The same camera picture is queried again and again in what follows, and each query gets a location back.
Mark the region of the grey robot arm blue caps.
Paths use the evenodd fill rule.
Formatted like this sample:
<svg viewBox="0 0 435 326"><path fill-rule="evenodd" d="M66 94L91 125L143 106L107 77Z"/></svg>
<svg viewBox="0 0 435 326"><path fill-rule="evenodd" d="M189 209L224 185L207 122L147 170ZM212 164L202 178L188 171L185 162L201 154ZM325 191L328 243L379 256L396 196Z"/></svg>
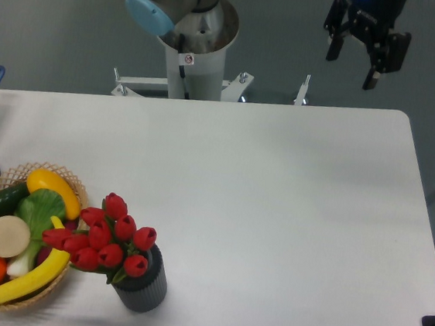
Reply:
<svg viewBox="0 0 435 326"><path fill-rule="evenodd" d="M179 53L213 53L238 35L238 19L225 0L125 0L131 18ZM381 74L401 69L411 34L395 32L406 0L334 0L323 27L329 33L328 61L336 60L346 36L364 44L371 68L363 89L371 90Z"/></svg>

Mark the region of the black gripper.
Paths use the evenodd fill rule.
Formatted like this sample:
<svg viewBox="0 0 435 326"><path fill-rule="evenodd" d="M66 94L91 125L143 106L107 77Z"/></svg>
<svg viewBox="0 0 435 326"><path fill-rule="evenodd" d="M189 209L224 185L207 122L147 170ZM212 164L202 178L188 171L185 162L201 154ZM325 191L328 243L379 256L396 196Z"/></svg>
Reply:
<svg viewBox="0 0 435 326"><path fill-rule="evenodd" d="M323 24L330 38L326 60L338 58L345 36L350 35L369 50L371 68L363 90L373 89L382 74L401 70L412 34L391 30L405 4L406 0L334 0Z"/></svg>

